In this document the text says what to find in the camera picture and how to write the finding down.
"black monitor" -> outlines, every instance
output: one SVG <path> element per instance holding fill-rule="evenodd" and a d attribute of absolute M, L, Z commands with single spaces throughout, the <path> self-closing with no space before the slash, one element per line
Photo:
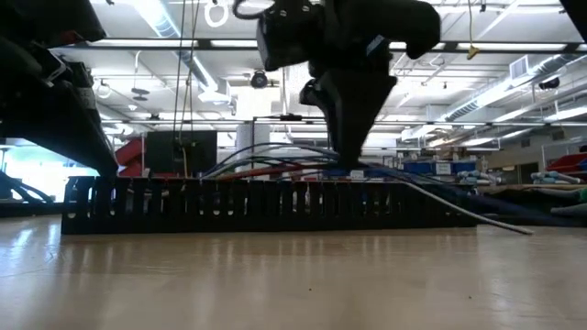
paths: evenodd
<path fill-rule="evenodd" d="M 188 175 L 197 177 L 216 165 L 218 137 L 212 130 L 182 132 L 149 132 L 145 138 L 145 168 L 154 175 L 176 173 L 184 176 L 183 152 Z"/>

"security camera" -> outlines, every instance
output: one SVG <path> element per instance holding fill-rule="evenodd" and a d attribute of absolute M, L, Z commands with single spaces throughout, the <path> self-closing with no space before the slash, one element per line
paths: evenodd
<path fill-rule="evenodd" d="M 547 82 L 541 82 L 538 84 L 538 88 L 540 88 L 542 91 L 556 89 L 556 88 L 559 88 L 559 86 L 560 86 L 560 79 L 559 78 L 551 79 Z"/>
<path fill-rule="evenodd" d="M 269 79 L 267 79 L 265 71 L 255 71 L 253 77 L 250 79 L 250 85 L 255 89 L 265 88 L 267 87 L 267 84 L 269 84 Z"/>

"red cable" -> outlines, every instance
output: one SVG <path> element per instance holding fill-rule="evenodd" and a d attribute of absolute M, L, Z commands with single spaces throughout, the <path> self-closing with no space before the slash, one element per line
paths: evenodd
<path fill-rule="evenodd" d="M 239 173 L 224 175 L 224 176 L 219 177 L 218 179 L 222 180 L 222 181 L 238 180 L 238 179 L 243 179 L 243 178 L 261 176 L 261 175 L 269 175 L 269 174 L 275 174 L 275 173 L 286 173 L 286 172 L 298 171 L 298 170 L 304 170 L 304 169 L 319 170 L 321 168 L 322 168 L 322 166 L 320 166 L 320 165 L 293 165 L 293 166 L 284 166 L 284 167 L 280 167 L 280 168 L 253 169 L 253 170 L 242 171 Z"/>

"tan floor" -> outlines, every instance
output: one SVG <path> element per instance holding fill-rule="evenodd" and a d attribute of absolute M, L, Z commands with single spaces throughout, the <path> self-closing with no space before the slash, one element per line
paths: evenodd
<path fill-rule="evenodd" d="M 60 237 L 0 220 L 0 329 L 587 329 L 587 230 Z"/>

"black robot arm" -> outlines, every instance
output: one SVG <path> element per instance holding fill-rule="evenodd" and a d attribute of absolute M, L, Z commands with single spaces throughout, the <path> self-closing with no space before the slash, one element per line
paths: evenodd
<path fill-rule="evenodd" d="M 389 75 L 392 41 L 405 42 L 417 59 L 440 41 L 440 17 L 415 0 L 277 0 L 241 19 L 258 19 L 263 66 L 275 71 L 308 62 L 309 81 L 300 103 L 325 115 L 332 146 L 345 167 L 353 167 L 375 117 L 397 83 Z"/>

